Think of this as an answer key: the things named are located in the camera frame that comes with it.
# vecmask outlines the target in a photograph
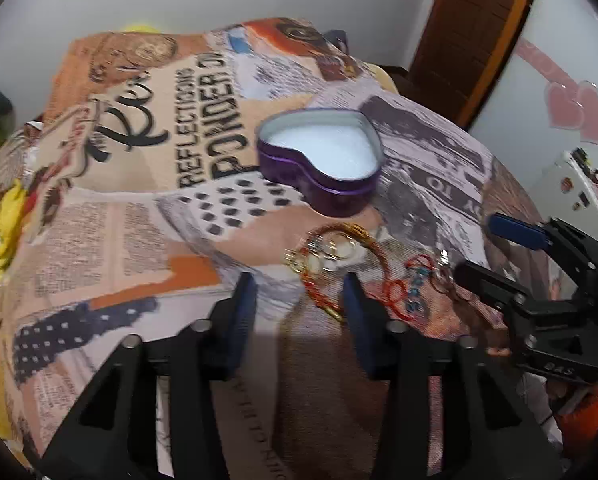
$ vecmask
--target screw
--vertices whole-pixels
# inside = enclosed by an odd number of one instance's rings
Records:
[[[212,328],[212,322],[209,319],[197,319],[190,328],[195,332],[208,332]]]
[[[386,330],[393,334],[403,334],[408,330],[408,325],[400,319],[393,319],[386,324]]]
[[[468,350],[471,348],[476,348],[478,344],[479,342],[477,341],[477,338],[471,335],[462,335],[459,338],[459,345]]]
[[[512,300],[518,305],[518,306],[522,306],[525,303],[525,296],[523,294],[521,294],[520,292],[516,293],[513,297]]]
[[[130,334],[124,337],[121,341],[124,348],[137,348],[141,344],[141,337],[136,334]]]
[[[537,338],[535,338],[535,336],[533,335],[529,335],[528,337],[526,337],[524,342],[528,348],[534,348],[535,346],[537,346]]]

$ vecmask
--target orange patch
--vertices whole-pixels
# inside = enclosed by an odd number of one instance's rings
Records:
[[[106,306],[125,303],[125,301],[140,300],[148,296],[155,296],[172,290],[194,288],[196,286],[218,285],[221,283],[210,259],[204,256],[171,256],[170,270],[173,276],[165,282],[147,283],[126,288],[121,292],[106,294],[90,300],[90,308],[96,310]]]

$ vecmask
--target brown wooden door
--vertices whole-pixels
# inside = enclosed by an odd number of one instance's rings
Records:
[[[465,126],[472,118],[466,106],[476,110],[485,96],[528,1],[435,0],[410,69],[412,98]],[[475,90],[483,86],[476,99]]]

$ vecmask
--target open tin box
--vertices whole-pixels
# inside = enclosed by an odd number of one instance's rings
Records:
[[[263,176],[300,191],[326,216],[361,211],[376,189],[383,146],[356,110],[313,108],[272,116],[256,130]]]

